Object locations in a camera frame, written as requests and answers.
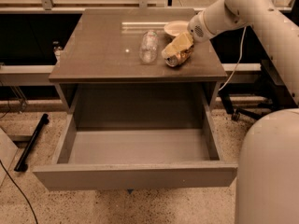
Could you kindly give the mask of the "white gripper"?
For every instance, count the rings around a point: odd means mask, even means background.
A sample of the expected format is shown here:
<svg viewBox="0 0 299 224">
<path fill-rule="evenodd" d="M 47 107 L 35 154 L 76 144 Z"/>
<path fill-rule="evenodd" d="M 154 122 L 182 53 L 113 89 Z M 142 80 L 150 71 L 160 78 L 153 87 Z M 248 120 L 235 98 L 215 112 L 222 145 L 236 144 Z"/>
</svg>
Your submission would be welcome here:
<svg viewBox="0 0 299 224">
<path fill-rule="evenodd" d="M 203 43 L 215 36 L 208 30 L 205 24 L 204 12 L 199 12 L 189 21 L 187 30 L 189 33 L 184 32 L 179 34 L 162 50 L 162 57 L 164 59 L 168 59 L 183 50 L 189 49 L 193 45 L 193 40 Z"/>
</svg>

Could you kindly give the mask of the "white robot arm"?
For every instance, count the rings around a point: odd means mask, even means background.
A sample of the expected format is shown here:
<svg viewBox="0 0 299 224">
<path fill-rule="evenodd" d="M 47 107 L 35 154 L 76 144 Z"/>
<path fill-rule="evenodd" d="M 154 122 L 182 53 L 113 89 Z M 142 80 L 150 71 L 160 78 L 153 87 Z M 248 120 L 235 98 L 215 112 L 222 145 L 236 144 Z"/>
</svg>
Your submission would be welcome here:
<svg viewBox="0 0 299 224">
<path fill-rule="evenodd" d="M 239 154 L 235 224 L 299 224 L 299 28 L 274 0 L 219 0 L 189 21 L 186 31 L 162 51 L 166 62 L 194 42 L 251 27 L 265 50 L 265 91 L 286 92 L 283 106 L 258 119 Z"/>
</svg>

